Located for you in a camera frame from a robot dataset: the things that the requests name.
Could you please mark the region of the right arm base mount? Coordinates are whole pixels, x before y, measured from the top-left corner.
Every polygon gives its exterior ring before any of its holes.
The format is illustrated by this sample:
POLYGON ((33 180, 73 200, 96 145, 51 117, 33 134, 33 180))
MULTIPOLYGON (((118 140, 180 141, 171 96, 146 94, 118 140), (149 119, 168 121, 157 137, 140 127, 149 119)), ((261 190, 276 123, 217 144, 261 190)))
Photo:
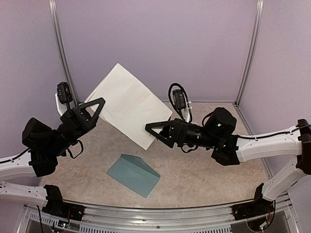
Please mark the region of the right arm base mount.
POLYGON ((252 218, 275 210, 273 201, 268 201, 263 198, 262 188, 264 183, 260 184, 255 191, 255 195, 252 201, 235 204, 232 206, 232 213, 235 220, 252 218))

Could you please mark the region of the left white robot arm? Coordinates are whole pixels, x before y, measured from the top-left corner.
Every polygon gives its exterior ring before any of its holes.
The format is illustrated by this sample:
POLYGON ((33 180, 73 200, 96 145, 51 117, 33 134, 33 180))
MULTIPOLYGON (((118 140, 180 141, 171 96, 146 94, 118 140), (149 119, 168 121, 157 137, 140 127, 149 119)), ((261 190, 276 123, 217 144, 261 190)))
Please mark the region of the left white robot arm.
POLYGON ((44 177, 55 172, 59 156, 76 157, 71 146, 82 144, 80 137, 96 127, 105 100, 98 98, 66 110, 60 117, 61 124, 52 129, 36 118, 31 118, 22 132, 26 150, 19 155, 0 161, 0 197, 24 204, 49 208, 58 216, 68 211, 59 188, 55 185, 25 186, 8 183, 20 177, 44 177))

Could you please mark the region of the teal paper envelope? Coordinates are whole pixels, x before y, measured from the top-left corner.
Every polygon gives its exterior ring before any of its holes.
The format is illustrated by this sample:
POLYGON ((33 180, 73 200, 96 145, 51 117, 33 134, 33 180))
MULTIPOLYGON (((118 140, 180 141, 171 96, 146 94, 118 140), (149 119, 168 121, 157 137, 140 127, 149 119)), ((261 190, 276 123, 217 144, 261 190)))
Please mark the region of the teal paper envelope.
POLYGON ((160 174, 140 157, 121 154, 106 174, 146 198, 160 180, 160 174))

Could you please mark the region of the ornate bordered letter sheet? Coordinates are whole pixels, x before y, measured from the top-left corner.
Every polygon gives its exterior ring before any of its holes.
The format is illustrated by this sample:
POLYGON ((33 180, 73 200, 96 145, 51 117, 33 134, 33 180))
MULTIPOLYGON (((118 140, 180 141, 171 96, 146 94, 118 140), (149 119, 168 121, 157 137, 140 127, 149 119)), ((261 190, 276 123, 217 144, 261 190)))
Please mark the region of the ornate bordered letter sheet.
POLYGON ((145 130, 148 123, 167 121, 172 110, 139 79, 117 63, 85 99, 103 98, 100 118, 147 150, 155 137, 145 130))

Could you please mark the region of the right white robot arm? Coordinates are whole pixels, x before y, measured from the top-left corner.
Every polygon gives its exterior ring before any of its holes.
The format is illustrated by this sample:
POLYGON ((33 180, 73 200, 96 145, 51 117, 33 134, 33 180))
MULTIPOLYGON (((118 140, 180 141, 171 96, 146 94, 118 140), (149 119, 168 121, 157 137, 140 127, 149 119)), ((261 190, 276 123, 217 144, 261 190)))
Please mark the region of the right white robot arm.
POLYGON ((289 163, 269 181, 256 188, 248 205, 258 216, 268 203, 311 173, 311 126, 305 119, 288 129, 253 136, 234 135, 237 120, 225 108, 209 113, 202 125, 181 119, 148 123, 145 130, 170 148, 187 145, 191 150, 212 149, 211 157, 223 166, 239 165, 258 158, 291 156, 289 163))

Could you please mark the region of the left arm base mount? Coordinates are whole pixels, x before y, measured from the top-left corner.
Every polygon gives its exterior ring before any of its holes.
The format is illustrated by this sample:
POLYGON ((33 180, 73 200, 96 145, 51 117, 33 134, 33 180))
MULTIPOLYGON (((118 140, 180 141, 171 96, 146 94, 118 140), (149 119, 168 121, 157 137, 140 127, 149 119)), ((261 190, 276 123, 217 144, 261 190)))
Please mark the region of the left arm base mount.
POLYGON ((83 205, 65 202, 60 189, 55 185, 45 185, 43 187, 47 192, 46 200, 48 201, 42 207, 44 213, 66 218, 67 220, 82 221, 85 210, 83 205))

